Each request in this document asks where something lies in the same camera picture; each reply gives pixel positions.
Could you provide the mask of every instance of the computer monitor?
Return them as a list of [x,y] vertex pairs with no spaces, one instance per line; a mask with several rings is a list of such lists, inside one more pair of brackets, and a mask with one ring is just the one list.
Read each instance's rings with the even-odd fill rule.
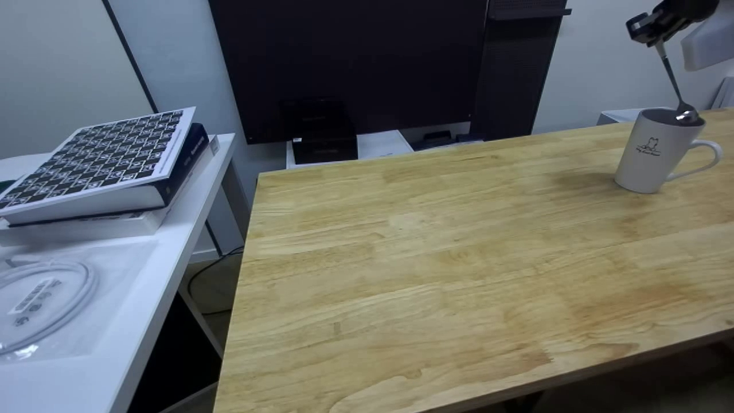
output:
[[[509,18],[495,14],[502,2],[514,9]],[[532,39],[548,32],[532,25],[544,16],[528,25],[509,0],[211,0],[211,9],[248,142],[307,138],[339,147],[353,133],[447,122],[473,122],[491,135],[477,115],[505,99],[514,119],[518,110],[534,117],[551,60],[528,60],[525,44],[518,64],[530,71],[502,71],[500,60],[518,50],[495,55],[502,44],[493,39],[523,46],[512,28]],[[514,96],[512,83],[523,83],[516,76],[525,71],[541,73],[541,83],[532,80],[532,96]],[[498,131],[528,128],[528,115],[518,122],[525,124],[502,128],[500,119]]]

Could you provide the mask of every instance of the wooden tabletop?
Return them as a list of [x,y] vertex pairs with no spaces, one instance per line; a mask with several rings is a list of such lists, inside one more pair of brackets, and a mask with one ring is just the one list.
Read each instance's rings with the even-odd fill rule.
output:
[[612,184],[631,126],[261,174],[216,411],[461,411],[732,333],[706,119],[723,163],[656,195]]

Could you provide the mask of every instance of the white wall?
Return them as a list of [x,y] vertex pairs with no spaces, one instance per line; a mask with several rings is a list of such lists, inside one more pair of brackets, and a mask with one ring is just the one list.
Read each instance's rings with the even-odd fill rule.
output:
[[151,110],[101,0],[2,0],[0,50],[0,158]]
[[[573,14],[564,18],[553,53],[534,131],[592,126],[601,110],[677,106],[658,53],[628,39],[626,21],[651,11],[658,0],[569,0]],[[677,34],[667,55],[679,73],[684,96],[706,108],[734,67],[732,62],[684,71]]]
[[197,106],[209,133],[236,133],[234,170],[245,204],[261,170],[284,165],[282,147],[248,147],[206,0],[110,0],[158,110]]

